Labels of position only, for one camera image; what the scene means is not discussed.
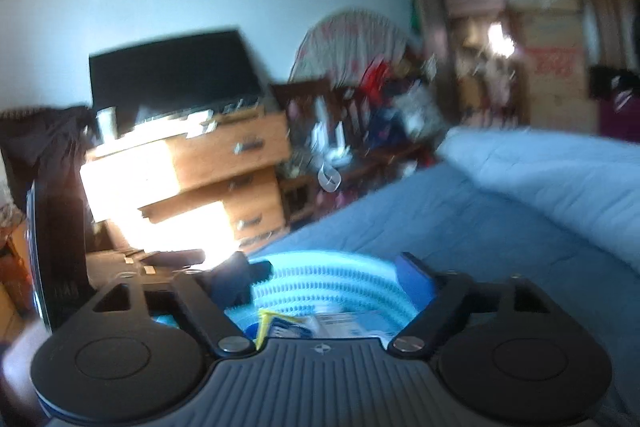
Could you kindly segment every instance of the drawer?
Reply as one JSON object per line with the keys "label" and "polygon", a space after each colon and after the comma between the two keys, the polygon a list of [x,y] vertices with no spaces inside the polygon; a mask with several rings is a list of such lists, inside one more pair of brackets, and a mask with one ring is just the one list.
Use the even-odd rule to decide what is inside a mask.
{"label": "drawer", "polygon": [[283,227],[277,230],[270,230],[261,235],[247,237],[240,242],[238,250],[243,251],[245,254],[250,254],[256,250],[260,250],[262,247],[266,247],[269,243],[273,243],[273,241],[283,238],[289,232],[289,227]]}
{"label": "drawer", "polygon": [[148,219],[138,214],[107,220],[114,246],[146,251],[202,248],[221,255],[237,250],[240,240],[281,229],[285,218],[273,168],[251,176],[145,206],[142,214]]}
{"label": "drawer", "polygon": [[157,224],[217,201],[222,203],[236,239],[269,232],[285,224],[280,190],[272,167],[196,188],[140,210],[151,223]]}
{"label": "drawer", "polygon": [[177,136],[165,142],[180,190],[276,165],[290,155],[284,113],[221,125],[202,136]]}
{"label": "drawer", "polygon": [[250,193],[238,194],[223,201],[234,237],[254,237],[285,225],[278,184],[255,187]]}
{"label": "drawer", "polygon": [[289,155],[286,117],[279,113],[104,156],[83,165],[81,176],[94,219],[103,221],[123,209],[276,165]]}
{"label": "drawer", "polygon": [[148,217],[150,222],[160,223],[165,219],[215,201],[235,199],[251,204],[256,187],[268,184],[276,184],[273,167],[241,174],[223,182],[206,185],[206,187],[195,188],[172,198],[142,206],[140,211],[144,217]]}

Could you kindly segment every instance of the bed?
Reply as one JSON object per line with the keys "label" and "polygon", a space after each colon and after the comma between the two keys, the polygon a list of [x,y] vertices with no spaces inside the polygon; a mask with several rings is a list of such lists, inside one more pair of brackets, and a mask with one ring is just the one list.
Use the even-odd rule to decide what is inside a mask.
{"label": "bed", "polygon": [[[587,239],[572,230],[570,221],[564,223],[547,212],[539,191],[531,204],[524,202],[518,187],[530,188],[531,176],[520,185],[512,179],[504,194],[483,188],[488,183],[476,173],[487,173],[487,155],[474,155],[466,143],[461,147],[468,156],[466,164],[449,151],[443,163],[370,194],[260,254],[339,250],[393,259],[409,251],[434,269],[464,271],[481,281],[520,274],[548,292],[608,350],[614,384],[606,405],[617,412],[640,415],[640,273],[624,255],[596,246],[602,241]],[[551,164],[542,165],[548,170]],[[568,170],[566,165],[560,167]],[[636,169],[640,175],[640,162]],[[516,170],[510,158],[505,172]],[[588,190],[588,185],[580,187],[580,191]],[[631,190],[630,195],[634,198],[638,190]],[[576,203],[579,195],[567,197],[572,204],[565,206],[584,215]],[[635,241],[640,232],[632,230],[638,225],[637,217],[634,214],[623,225],[628,241]],[[640,255],[640,244],[634,246]]]}

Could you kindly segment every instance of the television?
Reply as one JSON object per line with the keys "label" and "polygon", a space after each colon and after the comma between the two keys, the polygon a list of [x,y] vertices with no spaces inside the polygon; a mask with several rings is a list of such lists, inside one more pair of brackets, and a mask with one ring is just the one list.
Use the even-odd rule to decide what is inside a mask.
{"label": "television", "polygon": [[146,42],[89,57],[94,109],[116,108],[118,132],[160,116],[262,96],[236,30]]}

